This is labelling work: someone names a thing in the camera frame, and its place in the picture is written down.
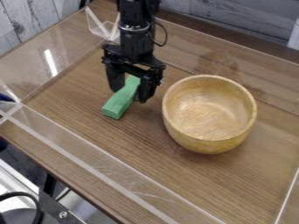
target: green block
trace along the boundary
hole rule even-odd
[[[113,95],[102,108],[106,116],[117,120],[122,117],[134,102],[139,85],[141,79],[130,75],[126,79],[126,86]]]

